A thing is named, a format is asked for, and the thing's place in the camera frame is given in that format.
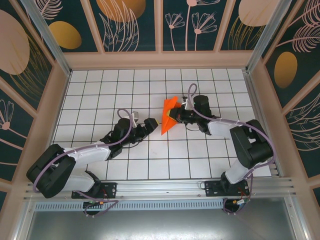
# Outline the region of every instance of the purple cable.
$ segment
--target purple cable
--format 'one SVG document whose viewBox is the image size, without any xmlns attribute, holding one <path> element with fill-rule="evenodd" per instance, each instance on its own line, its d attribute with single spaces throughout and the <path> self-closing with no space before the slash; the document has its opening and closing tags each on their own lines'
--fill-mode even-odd
<svg viewBox="0 0 320 240">
<path fill-rule="evenodd" d="M 191 88 L 195 86 L 195 90 L 193 93 L 191 93 Z M 207 119 L 207 120 L 211 120 L 211 121 L 214 121 L 214 122 L 223 122 L 223 123 L 227 123 L 227 124 L 237 124 L 237 125 L 243 125 L 243 126 L 246 126 L 254 131 L 256 131 L 258 134 L 260 134 L 269 144 L 269 146 L 272 148 L 272 152 L 273 152 L 273 157 L 271 158 L 271 160 L 267 161 L 266 163 L 264 164 L 261 164 L 261 165 L 258 165 L 258 166 L 254 166 L 253 168 L 251 168 L 243 177 L 243 179 L 248 179 L 249 176 L 251 177 L 251 184 L 250 184 L 250 193 L 249 193 L 249 198 L 251 196 L 251 192 L 252 192 L 252 186 L 253 186 L 253 179 L 254 179 L 254 175 L 253 175 L 253 171 L 255 169 L 258 169 L 258 168 L 262 168 L 264 166 L 267 166 L 267 165 L 270 165 L 272 164 L 273 162 L 275 162 L 276 160 L 276 157 L 277 157 L 277 153 L 276 153 L 276 147 L 275 145 L 273 144 L 273 142 L 270 140 L 270 138 L 264 134 L 261 130 L 259 130 L 258 128 L 254 127 L 254 126 L 251 126 L 245 122 L 241 122 L 241 121 L 234 121 L 234 120 L 229 120 L 229 119 L 222 119 L 222 118 L 211 118 L 211 117 L 207 117 L 203 114 L 201 114 L 200 112 L 198 112 L 195 107 L 194 107 L 194 101 L 192 99 L 192 96 L 195 95 L 195 93 L 197 92 L 197 89 L 198 89 L 198 86 L 197 84 L 195 83 L 192 83 L 190 86 L 189 86 L 189 89 L 188 89 L 188 93 L 187 93 L 187 97 L 188 97 L 188 103 L 191 107 L 191 109 L 196 113 L 198 114 L 200 117 L 204 118 L 204 119 Z M 228 200 L 228 198 L 225 198 L 223 200 L 223 208 L 222 210 L 225 212 L 225 213 L 232 213 L 230 210 L 226 209 L 225 208 L 225 204 L 226 204 L 226 201 Z"/>
<path fill-rule="evenodd" d="M 35 193 L 40 193 L 38 190 L 37 190 L 37 184 L 40 180 L 40 178 L 42 177 L 42 175 L 45 173 L 46 170 L 48 170 L 48 168 L 50 168 L 50 166 L 55 163 L 57 160 L 59 160 L 60 158 L 62 158 L 63 156 L 66 156 L 68 154 L 72 154 L 72 153 L 76 153 L 76 152 L 80 152 L 82 150 L 86 150 L 86 149 L 95 149 L 95 148 L 99 148 L 99 147 L 110 147 L 110 146 L 114 146 L 114 145 L 117 145 L 121 142 L 123 142 L 130 134 L 131 132 L 131 128 L 132 128 L 132 125 L 133 125 L 133 118 L 131 116 L 131 114 L 126 110 L 126 109 L 123 109 L 123 108 L 120 108 L 117 110 L 117 114 L 120 118 L 122 118 L 119 114 L 120 111 L 124 111 L 128 114 L 129 116 L 129 119 L 130 119 L 130 126 L 129 126 L 129 131 L 126 133 L 126 135 L 120 139 L 119 141 L 116 141 L 116 142 L 113 142 L 113 143 L 108 143 L 108 144 L 97 144 L 97 145 L 87 145 L 87 146 L 82 146 L 82 147 L 78 147 L 78 148 L 75 148 L 74 150 L 70 150 L 70 151 L 67 151 L 63 154 L 60 154 L 58 156 L 56 156 L 53 160 L 51 160 L 43 169 L 42 171 L 39 173 L 38 177 L 35 179 L 34 183 L 33 183 L 33 191 Z M 84 194 L 83 192 L 81 191 L 76 191 L 78 194 L 84 196 L 85 198 L 87 199 L 91 199 L 91 200 L 94 200 L 94 201 L 97 201 L 97 202 L 104 202 L 104 203 L 114 203 L 112 204 L 111 206 L 109 206 L 106 210 L 102 211 L 102 212 L 99 212 L 98 214 L 96 214 L 96 216 L 98 215 L 102 215 L 104 213 L 106 213 L 110 208 L 112 208 L 113 206 L 115 206 L 119 201 L 118 200 L 104 200 L 104 199 L 98 199 L 98 198 L 93 198 L 93 197 L 90 197 L 86 194 Z"/>
</svg>

